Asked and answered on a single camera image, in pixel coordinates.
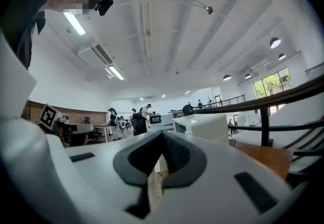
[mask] black rubber pad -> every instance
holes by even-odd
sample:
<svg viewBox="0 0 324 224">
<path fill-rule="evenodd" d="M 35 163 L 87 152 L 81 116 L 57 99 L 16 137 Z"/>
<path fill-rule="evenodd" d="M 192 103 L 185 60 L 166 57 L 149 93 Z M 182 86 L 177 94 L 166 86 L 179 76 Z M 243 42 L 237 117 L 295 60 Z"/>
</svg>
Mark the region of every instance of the black rubber pad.
<svg viewBox="0 0 324 224">
<path fill-rule="evenodd" d="M 234 176 L 260 213 L 265 213 L 277 204 L 277 201 L 247 172 Z"/>
<path fill-rule="evenodd" d="M 76 156 L 71 156 L 70 159 L 74 163 L 74 162 L 85 160 L 85 159 L 88 159 L 88 158 L 91 158 L 94 156 L 95 156 L 94 154 L 88 152 L 88 153 L 84 153 L 84 154 L 80 154 L 80 155 L 76 155 Z"/>
</svg>

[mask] fluorescent light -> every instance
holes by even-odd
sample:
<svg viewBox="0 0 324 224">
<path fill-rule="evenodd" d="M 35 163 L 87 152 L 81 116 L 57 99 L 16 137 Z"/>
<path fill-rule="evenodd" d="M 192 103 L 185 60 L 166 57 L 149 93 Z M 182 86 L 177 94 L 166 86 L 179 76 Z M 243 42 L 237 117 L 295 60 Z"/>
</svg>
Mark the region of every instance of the fluorescent light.
<svg viewBox="0 0 324 224">
<path fill-rule="evenodd" d="M 119 74 L 119 72 L 115 69 L 114 66 L 110 66 L 109 69 L 115 73 L 115 75 L 120 79 L 120 80 L 124 80 L 124 78 L 122 77 L 122 75 Z"/>
<path fill-rule="evenodd" d="M 75 18 L 74 14 L 72 14 L 71 12 L 65 12 L 63 13 L 65 15 L 65 17 L 69 20 L 69 22 L 71 23 L 71 25 L 75 28 L 75 30 L 78 32 L 79 35 L 83 35 L 86 32 L 83 30 L 82 26 L 79 24 L 79 22 L 77 21 L 77 19 Z"/>
</svg>

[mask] wooden table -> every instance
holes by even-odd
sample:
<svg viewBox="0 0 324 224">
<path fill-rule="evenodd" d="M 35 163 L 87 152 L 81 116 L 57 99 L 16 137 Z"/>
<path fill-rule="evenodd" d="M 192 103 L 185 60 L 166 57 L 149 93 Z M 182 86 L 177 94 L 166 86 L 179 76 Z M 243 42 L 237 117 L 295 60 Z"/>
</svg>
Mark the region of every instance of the wooden table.
<svg viewBox="0 0 324 224">
<path fill-rule="evenodd" d="M 238 141 L 231 141 L 230 145 L 269 167 L 283 179 L 286 179 L 293 158 L 292 150 L 261 147 Z"/>
</svg>

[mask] security camera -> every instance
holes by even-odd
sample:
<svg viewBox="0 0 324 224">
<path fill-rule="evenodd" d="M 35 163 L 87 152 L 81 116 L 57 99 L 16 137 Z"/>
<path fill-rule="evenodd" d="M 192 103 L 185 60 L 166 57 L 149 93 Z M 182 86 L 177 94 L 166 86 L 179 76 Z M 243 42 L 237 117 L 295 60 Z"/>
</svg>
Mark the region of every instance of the security camera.
<svg viewBox="0 0 324 224">
<path fill-rule="evenodd" d="M 212 7 L 206 7 L 206 11 L 210 15 L 213 12 L 213 8 Z"/>
</svg>

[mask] white box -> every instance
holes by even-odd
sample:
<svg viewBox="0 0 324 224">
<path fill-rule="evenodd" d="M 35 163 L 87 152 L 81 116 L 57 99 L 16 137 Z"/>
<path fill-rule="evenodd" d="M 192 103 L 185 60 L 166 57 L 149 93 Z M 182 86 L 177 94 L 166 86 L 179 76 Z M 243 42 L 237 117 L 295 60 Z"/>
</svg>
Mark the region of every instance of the white box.
<svg viewBox="0 0 324 224">
<path fill-rule="evenodd" d="M 174 131 L 229 145 L 225 113 L 193 114 L 173 119 Z"/>
</svg>

